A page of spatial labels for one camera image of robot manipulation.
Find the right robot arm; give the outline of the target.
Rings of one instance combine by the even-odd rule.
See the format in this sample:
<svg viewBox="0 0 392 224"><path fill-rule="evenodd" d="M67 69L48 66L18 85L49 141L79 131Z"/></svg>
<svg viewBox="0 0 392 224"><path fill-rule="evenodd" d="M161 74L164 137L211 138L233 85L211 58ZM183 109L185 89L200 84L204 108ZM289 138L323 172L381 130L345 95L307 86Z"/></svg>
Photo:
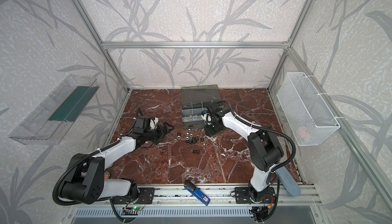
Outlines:
<svg viewBox="0 0 392 224"><path fill-rule="evenodd" d="M290 195L300 195L300 187L285 167L296 154L294 141L271 127L263 127L245 120L232 110L231 105L228 105L227 108L222 107L221 103L223 102L212 102L203 110L202 118L205 121L205 131L211 137L228 128L248 142L251 161L255 166L253 176L248 184L248 196L251 201L260 203L267 195L273 174L276 174ZM284 151L278 140L279 136L285 138L292 146L291 155L282 163L280 160L284 156Z"/></svg>

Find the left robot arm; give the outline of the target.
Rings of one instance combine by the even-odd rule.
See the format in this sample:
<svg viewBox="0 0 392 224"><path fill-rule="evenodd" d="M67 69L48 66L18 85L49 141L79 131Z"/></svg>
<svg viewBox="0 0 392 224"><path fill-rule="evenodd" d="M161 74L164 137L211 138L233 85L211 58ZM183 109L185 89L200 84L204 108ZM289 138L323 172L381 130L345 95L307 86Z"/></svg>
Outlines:
<svg viewBox="0 0 392 224"><path fill-rule="evenodd" d="M160 123L155 117L140 116L126 133L110 145L89 154L75 154L54 186L53 201L61 206L70 206L92 204L115 196L136 199L136 183L106 179L105 170L146 142L158 144L173 130L174 126L167 122Z"/></svg>

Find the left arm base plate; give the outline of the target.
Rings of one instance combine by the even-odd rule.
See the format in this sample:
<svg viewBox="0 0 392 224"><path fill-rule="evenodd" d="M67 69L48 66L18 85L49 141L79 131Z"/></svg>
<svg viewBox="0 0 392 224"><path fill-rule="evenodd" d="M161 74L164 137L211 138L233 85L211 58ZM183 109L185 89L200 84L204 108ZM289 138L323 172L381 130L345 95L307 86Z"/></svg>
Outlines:
<svg viewBox="0 0 392 224"><path fill-rule="evenodd" d="M141 204L150 205L153 202L155 193L154 187L139 187L138 189L131 189L126 196L115 196L113 203L120 204Z"/></svg>

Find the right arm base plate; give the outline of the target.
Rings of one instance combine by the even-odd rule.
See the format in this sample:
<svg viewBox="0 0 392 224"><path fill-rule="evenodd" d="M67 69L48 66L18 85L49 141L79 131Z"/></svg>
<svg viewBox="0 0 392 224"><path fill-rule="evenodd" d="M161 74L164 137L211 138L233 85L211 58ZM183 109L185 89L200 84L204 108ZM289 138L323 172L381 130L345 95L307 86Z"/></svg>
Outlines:
<svg viewBox="0 0 392 224"><path fill-rule="evenodd" d="M258 192L253 187L236 187L234 196L237 204L266 204L276 202L276 194L273 187L268 186Z"/></svg>

